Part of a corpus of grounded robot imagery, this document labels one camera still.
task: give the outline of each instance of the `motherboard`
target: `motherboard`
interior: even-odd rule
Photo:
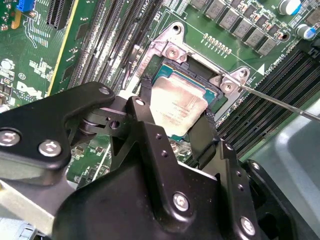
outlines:
[[[179,161],[197,166],[188,131],[204,111],[245,157],[295,116],[235,81],[305,109],[320,97],[319,32],[319,0],[0,0],[0,112],[91,81],[139,95],[147,78]],[[110,165],[98,135],[67,178],[81,187]]]

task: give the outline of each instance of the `blue connector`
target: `blue connector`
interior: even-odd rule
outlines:
[[[36,0],[19,0],[19,4],[16,7],[21,12],[28,12],[34,8]]]

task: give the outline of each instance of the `gray metal panel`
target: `gray metal panel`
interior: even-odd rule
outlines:
[[[320,116],[320,99],[307,111]],[[320,124],[298,116],[249,159],[263,166],[320,237]]]

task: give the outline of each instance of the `screw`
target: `screw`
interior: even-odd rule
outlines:
[[[39,145],[39,152],[46,157],[56,157],[61,153],[61,146],[57,141],[46,140]]]
[[[99,88],[99,91],[100,91],[101,93],[105,94],[105,95],[110,94],[109,90],[108,90],[107,88],[105,88],[105,87],[100,87],[100,88]]]
[[[243,227],[243,230],[250,236],[254,236],[256,234],[256,230],[252,222],[246,218],[246,217],[241,217],[240,219],[241,225]]]
[[[181,193],[175,193],[173,195],[173,203],[175,207],[181,212],[185,212],[189,209],[189,202],[187,198]]]
[[[242,70],[242,71],[239,72],[239,77],[240,78],[245,78],[247,75],[248,75],[248,73],[247,73],[246,70]]]
[[[253,162],[252,166],[257,170],[260,170],[260,166],[256,162]]]
[[[229,143],[226,143],[225,146],[226,146],[227,149],[233,150],[232,146]]]
[[[10,147],[20,141],[20,135],[12,130],[0,131],[0,146]]]
[[[141,106],[145,105],[145,102],[138,98],[135,100],[135,102]]]

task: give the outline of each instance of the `mounting hole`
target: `mounting hole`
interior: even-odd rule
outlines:
[[[110,94],[109,90],[106,87],[100,87],[99,91],[105,95]]]
[[[241,184],[238,184],[238,189],[240,190],[240,191],[244,191],[245,189],[244,189],[244,187],[241,185]]]
[[[166,157],[168,157],[168,153],[167,153],[165,150],[163,150],[163,151],[161,152],[161,156],[164,157],[164,158],[166,158]]]
[[[135,102],[136,102],[137,104],[141,105],[141,106],[145,105],[145,102],[142,101],[142,100],[139,99],[139,98],[137,98],[137,99],[135,100]]]
[[[111,129],[116,130],[120,126],[120,122],[112,121],[109,126]]]
[[[174,25],[172,29],[173,29],[175,34],[181,33],[181,27],[178,26],[178,25]]]
[[[286,32],[286,33],[284,33],[284,34],[282,35],[282,37],[280,38],[280,40],[281,40],[282,42],[286,42],[286,41],[289,40],[289,38],[290,38],[290,33]]]

